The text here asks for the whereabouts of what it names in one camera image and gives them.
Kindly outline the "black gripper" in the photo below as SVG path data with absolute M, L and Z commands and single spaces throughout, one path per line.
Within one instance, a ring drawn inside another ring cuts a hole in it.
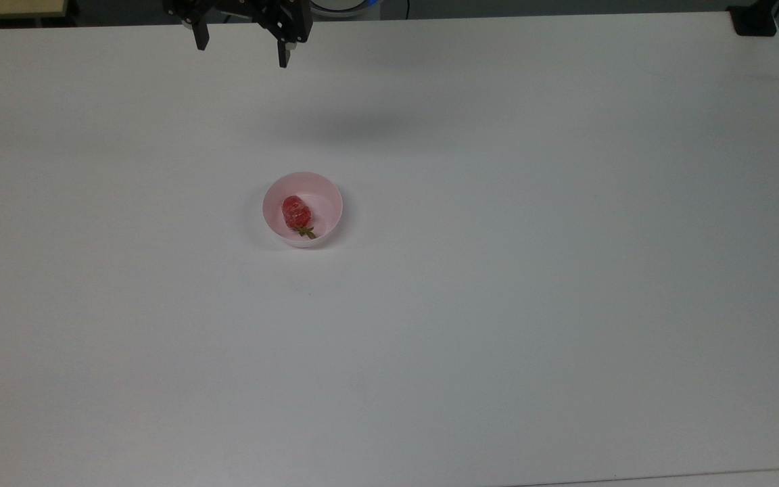
M 210 40 L 208 12 L 217 10 L 225 15 L 250 18 L 278 40 L 281 68 L 289 65 L 290 43 L 305 43 L 313 25 L 309 1 L 164 1 L 163 10 L 191 28 L 195 45 L 201 51 Z

